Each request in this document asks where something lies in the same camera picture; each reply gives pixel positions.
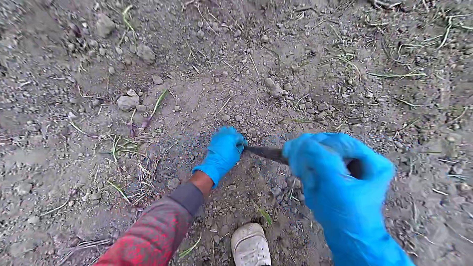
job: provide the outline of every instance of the small rock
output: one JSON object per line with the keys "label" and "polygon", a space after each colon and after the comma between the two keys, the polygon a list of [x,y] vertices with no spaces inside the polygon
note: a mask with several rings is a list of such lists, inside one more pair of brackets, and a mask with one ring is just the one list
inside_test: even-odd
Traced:
{"label": "small rock", "polygon": [[205,32],[203,30],[199,30],[197,32],[197,38],[202,40],[204,38],[204,36],[205,36]]}
{"label": "small rock", "polygon": [[292,85],[289,84],[289,83],[286,83],[286,84],[284,84],[283,88],[284,88],[285,90],[292,90]]}
{"label": "small rock", "polygon": [[284,95],[285,93],[286,91],[281,89],[281,86],[279,86],[279,84],[276,84],[270,91],[270,95],[273,96],[274,98],[278,98]]}
{"label": "small rock", "polygon": [[39,216],[33,215],[28,218],[28,223],[37,224],[39,223],[39,220],[40,220]]}
{"label": "small rock", "polygon": [[265,44],[269,41],[269,37],[265,34],[261,36],[261,43]]}
{"label": "small rock", "polygon": [[115,68],[114,67],[108,67],[108,73],[110,73],[110,75],[115,74]]}
{"label": "small rock", "polygon": [[137,105],[136,110],[141,113],[146,112],[146,105]]}
{"label": "small rock", "polygon": [[93,193],[92,195],[90,195],[91,200],[99,200],[101,198],[102,198],[102,193],[100,193],[100,192]]}
{"label": "small rock", "polygon": [[17,192],[20,196],[25,196],[30,194],[33,185],[27,182],[21,183],[17,186]]}
{"label": "small rock", "polygon": [[138,46],[136,54],[148,64],[152,64],[154,62],[154,59],[156,58],[156,55],[154,54],[153,50],[149,46],[146,46],[144,44]]}
{"label": "small rock", "polygon": [[213,240],[215,241],[215,245],[218,246],[219,243],[220,243],[220,237],[219,237],[218,235],[214,235],[214,236],[213,236]]}
{"label": "small rock", "polygon": [[271,189],[271,193],[274,197],[276,197],[277,195],[281,194],[281,189],[279,187],[273,187]]}
{"label": "small rock", "polygon": [[264,84],[266,85],[266,87],[272,89],[274,87],[274,81],[272,81],[272,78],[266,78],[264,80]]}
{"label": "small rock", "polygon": [[170,190],[176,189],[181,184],[181,181],[178,178],[173,178],[167,182],[167,188]]}
{"label": "small rock", "polygon": [[98,14],[96,23],[97,34],[102,38],[107,36],[115,29],[115,23],[105,14]]}
{"label": "small rock", "polygon": [[319,104],[319,106],[317,106],[317,110],[319,110],[319,111],[325,111],[328,108],[329,108],[329,106],[326,103],[321,103],[321,104]]}
{"label": "small rock", "polygon": [[217,226],[216,223],[214,223],[212,226],[210,226],[210,232],[216,233],[219,231],[219,227]]}
{"label": "small rock", "polygon": [[153,75],[153,82],[156,85],[161,85],[164,83],[164,80],[158,75]]}

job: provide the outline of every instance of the hand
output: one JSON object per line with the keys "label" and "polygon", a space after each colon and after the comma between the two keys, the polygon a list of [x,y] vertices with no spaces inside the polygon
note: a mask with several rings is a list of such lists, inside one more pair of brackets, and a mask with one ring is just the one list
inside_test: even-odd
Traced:
{"label": "hand", "polygon": [[[384,227],[381,208],[394,175],[388,159],[338,133],[304,134],[284,144],[283,156],[301,178],[335,265],[378,265],[376,258],[411,265]],[[360,179],[349,175],[344,159],[360,160]]]}
{"label": "hand", "polygon": [[197,170],[206,173],[213,181],[212,188],[215,188],[220,178],[240,160],[245,145],[248,143],[235,128],[220,128],[210,140],[204,161],[201,165],[194,167],[192,173]]}

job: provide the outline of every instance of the dirt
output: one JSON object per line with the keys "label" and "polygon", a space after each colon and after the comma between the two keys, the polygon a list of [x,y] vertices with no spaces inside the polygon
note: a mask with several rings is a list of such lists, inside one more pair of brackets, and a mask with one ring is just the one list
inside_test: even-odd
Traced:
{"label": "dirt", "polygon": [[[473,264],[473,16],[458,16],[473,12],[470,2],[0,7],[5,265],[92,264],[189,179],[223,125],[250,145],[281,147],[306,132],[360,138],[398,167],[385,221],[415,264]],[[246,154],[170,264],[234,265],[231,234],[247,222],[263,225],[275,266],[332,263],[300,181]]]}

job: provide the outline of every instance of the forearm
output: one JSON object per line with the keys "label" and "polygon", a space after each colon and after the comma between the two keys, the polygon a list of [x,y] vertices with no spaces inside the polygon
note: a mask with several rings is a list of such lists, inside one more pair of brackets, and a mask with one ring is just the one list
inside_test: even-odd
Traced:
{"label": "forearm", "polygon": [[153,203],[96,265],[167,265],[212,185],[202,172],[194,174],[169,197]]}

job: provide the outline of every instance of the stone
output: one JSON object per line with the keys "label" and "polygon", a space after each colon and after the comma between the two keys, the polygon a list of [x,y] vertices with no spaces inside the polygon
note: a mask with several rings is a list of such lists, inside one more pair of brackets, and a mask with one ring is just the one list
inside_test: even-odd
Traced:
{"label": "stone", "polygon": [[114,75],[115,74],[115,68],[110,66],[108,67],[108,73],[110,73],[110,75]]}
{"label": "stone", "polygon": [[284,84],[283,88],[285,90],[292,90],[292,85],[290,83],[286,83],[286,84]]}
{"label": "stone", "polygon": [[158,75],[153,75],[153,83],[156,85],[161,85],[164,83],[164,80]]}
{"label": "stone", "polygon": [[137,105],[136,110],[141,113],[146,112],[146,105]]}
{"label": "stone", "polygon": [[319,106],[317,106],[317,110],[319,110],[319,111],[325,111],[328,108],[329,108],[329,106],[326,103],[321,103],[321,104],[319,104]]}
{"label": "stone", "polygon": [[101,198],[102,198],[102,193],[100,193],[100,192],[93,193],[92,195],[90,195],[91,200],[99,200]]}
{"label": "stone", "polygon": [[220,237],[219,237],[218,235],[214,235],[214,236],[213,236],[213,240],[215,241],[215,245],[218,246],[219,243],[220,243]]}
{"label": "stone", "polygon": [[115,29],[115,23],[105,14],[98,14],[96,23],[97,34],[102,38],[107,38],[108,35]]}
{"label": "stone", "polygon": [[204,36],[205,36],[205,32],[203,30],[199,30],[197,32],[197,38],[202,40],[204,38]]}
{"label": "stone", "polygon": [[167,188],[170,190],[176,189],[181,184],[181,181],[178,178],[173,178],[167,182]]}
{"label": "stone", "polygon": [[281,86],[279,86],[279,84],[276,84],[270,91],[270,95],[274,98],[281,97],[284,93],[286,93],[286,91],[281,89]]}
{"label": "stone", "polygon": [[281,189],[279,187],[273,187],[271,189],[271,193],[274,197],[276,197],[277,195],[281,194]]}
{"label": "stone", "polygon": [[140,104],[140,97],[138,95],[130,96],[120,96],[117,100],[118,108],[123,111],[130,111],[134,109],[138,104]]}
{"label": "stone", "polygon": [[136,54],[140,57],[145,63],[152,64],[154,63],[154,59],[156,55],[154,54],[153,50],[144,44],[138,46],[136,50]]}
{"label": "stone", "polygon": [[265,34],[261,36],[261,43],[265,44],[269,41],[269,37]]}
{"label": "stone", "polygon": [[28,218],[27,222],[30,224],[37,224],[39,223],[39,220],[40,220],[39,216],[33,215]]}
{"label": "stone", "polygon": [[274,87],[274,81],[272,81],[272,78],[266,78],[264,80],[264,84],[266,87],[272,89]]}
{"label": "stone", "polygon": [[20,196],[25,196],[30,194],[33,185],[27,182],[23,182],[17,186],[17,192]]}

